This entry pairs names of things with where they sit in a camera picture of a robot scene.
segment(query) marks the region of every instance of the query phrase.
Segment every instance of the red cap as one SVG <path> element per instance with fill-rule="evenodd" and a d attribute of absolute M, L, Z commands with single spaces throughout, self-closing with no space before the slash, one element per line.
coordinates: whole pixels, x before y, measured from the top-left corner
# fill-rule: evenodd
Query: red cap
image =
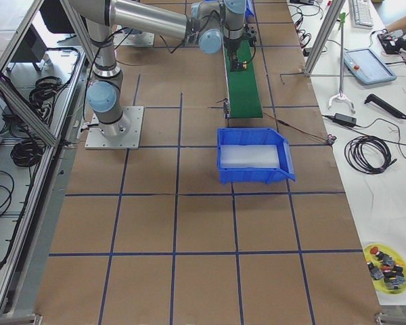
<path fill-rule="evenodd" d="M 370 249 L 370 254 L 376 255 L 376 253 L 379 251 L 379 248 L 377 246 L 373 247 Z"/>

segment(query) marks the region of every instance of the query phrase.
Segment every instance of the white table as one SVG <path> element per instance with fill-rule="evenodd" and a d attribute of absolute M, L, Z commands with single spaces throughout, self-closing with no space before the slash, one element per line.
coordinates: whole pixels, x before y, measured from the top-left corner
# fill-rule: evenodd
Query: white table
<path fill-rule="evenodd" d="M 295 9 L 290 7 L 290 11 L 294 13 Z M 343 11 L 349 12 L 348 1 L 345 3 Z M 302 12 L 312 14 L 317 12 L 317 8 L 303 6 Z M 374 18 L 374 30 L 384 28 L 374 8 L 371 9 L 371 12 Z M 304 17 L 301 28 L 313 36 L 307 47 L 313 46 L 322 22 L 320 15 Z M 347 49 L 369 47 L 371 43 L 370 33 L 371 30 L 352 27 L 351 17 L 347 16 L 344 27 L 344 47 Z M 373 51 L 384 62 L 400 61 L 399 56 L 387 56 L 383 52 L 376 35 L 377 33 L 371 37 Z M 330 39 L 340 42 L 338 24 L 335 25 Z M 338 112 L 351 115 L 350 107 L 344 102 L 334 101 L 331 109 L 328 110 L 329 98 L 338 93 L 339 77 L 337 76 L 340 73 L 340 46 L 333 42 L 327 42 L 326 50 L 325 53 L 321 54 L 311 77 L 319 108 L 322 114 L 334 115 Z M 384 118 L 400 127 L 401 141 L 406 143 L 406 120 L 397 119 L 372 103 L 364 104 L 366 97 L 374 93 L 406 114 L 406 65 L 396 64 L 390 66 L 390 69 L 398 76 L 397 80 L 378 86 L 361 85 L 345 69 L 344 93 L 355 103 L 355 117 L 358 125 L 366 126 L 376 118 Z M 362 174 L 352 169 L 344 157 L 346 143 L 360 135 L 326 118 L 325 127 L 328 133 L 337 137 L 333 146 L 334 156 L 340 170 L 361 244 L 363 247 L 372 243 L 385 244 L 397 251 L 406 262 L 406 160 L 401 156 L 396 145 L 389 144 L 388 147 L 392 157 L 397 158 L 397 162 L 383 174 Z M 373 127 L 361 131 L 397 141 L 398 135 L 393 131 L 394 129 L 393 126 L 387 123 L 378 122 Z M 402 150 L 406 154 L 406 147 L 402 148 Z M 370 156 L 370 159 L 378 159 L 378 156 L 375 154 Z M 378 292 L 378 298 L 381 305 L 406 305 L 406 291 L 398 295 L 387 295 Z"/>

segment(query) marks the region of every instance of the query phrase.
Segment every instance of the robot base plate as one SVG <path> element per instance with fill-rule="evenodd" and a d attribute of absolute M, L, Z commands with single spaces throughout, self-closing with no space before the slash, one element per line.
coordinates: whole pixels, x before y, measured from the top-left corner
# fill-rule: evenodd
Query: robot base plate
<path fill-rule="evenodd" d="M 116 137 L 106 137 L 97 127 L 92 127 L 87 134 L 86 149 L 138 149 L 141 135 L 141 125 L 143 124 L 143 106 L 125 106 L 123 114 L 131 121 L 131 128 L 124 135 Z M 98 119 L 93 115 L 92 124 L 98 123 Z"/>

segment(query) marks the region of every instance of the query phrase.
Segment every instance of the floor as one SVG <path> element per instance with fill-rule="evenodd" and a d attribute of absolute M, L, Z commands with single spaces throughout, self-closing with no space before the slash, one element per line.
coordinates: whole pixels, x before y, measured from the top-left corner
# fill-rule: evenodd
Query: floor
<path fill-rule="evenodd" d="M 182 0 L 156 4 L 189 12 Z M 254 4 L 264 118 L 290 141 L 297 181 L 218 180 L 223 57 L 121 47 L 123 105 L 144 105 L 141 147 L 84 139 L 35 312 L 43 324 L 374 324 L 379 305 L 285 1 Z M 177 41 L 166 39 L 172 46 Z"/>

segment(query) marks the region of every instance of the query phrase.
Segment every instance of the blue plastic bin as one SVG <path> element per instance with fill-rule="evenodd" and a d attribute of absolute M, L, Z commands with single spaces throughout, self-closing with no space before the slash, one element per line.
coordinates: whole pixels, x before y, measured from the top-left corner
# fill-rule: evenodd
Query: blue plastic bin
<path fill-rule="evenodd" d="M 221 168 L 222 145 L 276 145 L 279 168 Z M 223 184 L 239 181 L 259 181 L 267 184 L 284 179 L 296 180 L 289 142 L 274 129 L 218 129 L 219 179 Z"/>

